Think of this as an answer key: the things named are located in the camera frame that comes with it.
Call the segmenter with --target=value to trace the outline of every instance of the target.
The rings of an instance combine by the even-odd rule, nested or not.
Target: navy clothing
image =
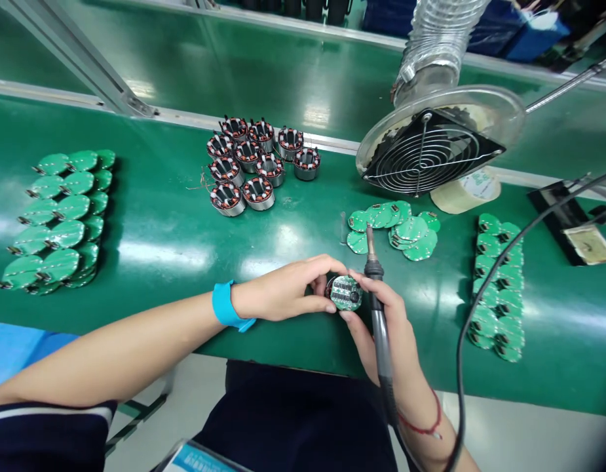
[[[395,472],[380,404],[369,382],[229,361],[194,440],[255,472]],[[115,407],[1,406],[0,472],[102,472]]]

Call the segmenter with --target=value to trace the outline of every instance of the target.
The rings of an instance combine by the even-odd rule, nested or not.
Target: blue box
[[[556,29],[548,30],[533,29],[526,24],[506,47],[504,57],[515,62],[532,62],[569,33],[560,20],[556,20]]]
[[[415,0],[368,0],[362,29],[405,37],[412,30]],[[468,51],[500,57],[525,24],[525,18],[506,0],[492,0],[475,27]]]

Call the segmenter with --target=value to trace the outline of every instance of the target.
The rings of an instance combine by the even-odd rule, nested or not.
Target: hand
[[[292,262],[250,282],[233,285],[231,301],[240,318],[281,321],[302,313],[335,313],[335,304],[324,296],[327,272],[346,275],[340,261],[327,254]],[[305,296],[307,285],[314,295]]]
[[[419,364],[416,339],[412,325],[407,320],[403,298],[382,281],[369,279],[352,270],[349,271],[349,275],[357,280],[366,292],[374,293],[384,305],[390,338],[394,396],[398,405],[407,404],[413,398],[415,387],[421,391],[423,385],[427,385],[427,383]],[[340,316],[347,322],[368,378],[379,386],[375,342],[368,332],[368,328],[352,311],[340,311]]]

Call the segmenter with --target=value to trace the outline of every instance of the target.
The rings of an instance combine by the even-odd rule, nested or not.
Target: green table surface
[[[84,334],[209,291],[215,282],[248,280],[321,252],[363,269],[365,257],[340,243],[340,213],[396,196],[363,183],[352,157],[324,152],[316,181],[301,182],[290,173],[272,209],[248,208],[224,218],[206,190],[186,189],[199,184],[208,137],[203,130],[0,98],[0,276],[13,258],[6,246],[23,229],[15,217],[29,203],[24,189],[35,179],[30,167],[56,152],[110,148],[119,155],[97,278],[45,297],[0,290],[0,322]],[[455,390],[476,215],[489,211],[522,226],[535,215],[526,191],[505,186],[493,203],[458,216],[440,214],[438,246],[422,262],[406,260],[377,231],[385,280],[406,301],[421,364],[436,389]],[[415,211],[435,210],[428,197],[410,203]],[[606,265],[569,265],[543,225],[526,237],[524,249],[523,360],[506,363],[466,343],[466,392],[606,415]],[[325,313],[260,321],[245,334],[226,330],[199,352],[364,375],[344,322]]]

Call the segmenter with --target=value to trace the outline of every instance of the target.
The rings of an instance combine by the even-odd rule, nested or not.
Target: black cable
[[[576,191],[570,193],[568,196],[566,196],[562,200],[559,200],[558,202],[550,205],[548,208],[543,210],[534,220],[532,220],[525,228],[523,228],[519,232],[519,234],[517,234],[516,237],[510,242],[510,244],[501,252],[501,254],[499,254],[499,257],[495,261],[495,264],[493,265],[493,267],[489,271],[488,275],[484,279],[484,284],[482,285],[482,287],[478,291],[477,295],[475,296],[475,300],[473,300],[471,308],[468,312],[468,317],[466,318],[466,321],[464,322],[464,326],[462,327],[462,330],[460,331],[460,338],[458,339],[458,347],[457,347],[455,356],[456,356],[456,370],[457,370],[457,383],[458,383],[458,407],[459,407],[460,422],[458,425],[458,433],[457,433],[457,436],[455,439],[455,446],[453,447],[453,452],[451,453],[451,457],[449,458],[447,467],[445,467],[445,472],[452,472],[455,469],[455,466],[458,463],[458,459],[460,458],[460,452],[462,450],[462,445],[464,443],[464,433],[465,433],[465,429],[466,429],[466,414],[464,411],[464,383],[463,383],[463,378],[462,378],[462,347],[463,347],[463,343],[464,343],[464,338],[466,337],[466,332],[468,331],[468,327],[471,324],[471,318],[473,318],[473,313],[475,313],[475,310],[478,306],[478,302],[481,300],[482,295],[484,294],[484,291],[486,290],[486,287],[493,279],[495,272],[497,271],[499,266],[501,266],[501,264],[503,263],[506,255],[510,252],[510,249],[512,249],[512,247],[515,246],[521,240],[521,238],[523,238],[523,236],[525,236],[527,234],[527,232],[530,231],[530,229],[534,228],[538,223],[540,223],[543,220],[543,218],[545,218],[547,215],[549,215],[555,209],[562,207],[565,203],[574,199],[575,197],[580,195],[583,191],[588,190],[591,187],[595,187],[596,185],[604,182],[605,180],[606,180],[606,174],[596,178],[595,180],[592,180],[588,184],[583,185],[582,187],[580,187]]]

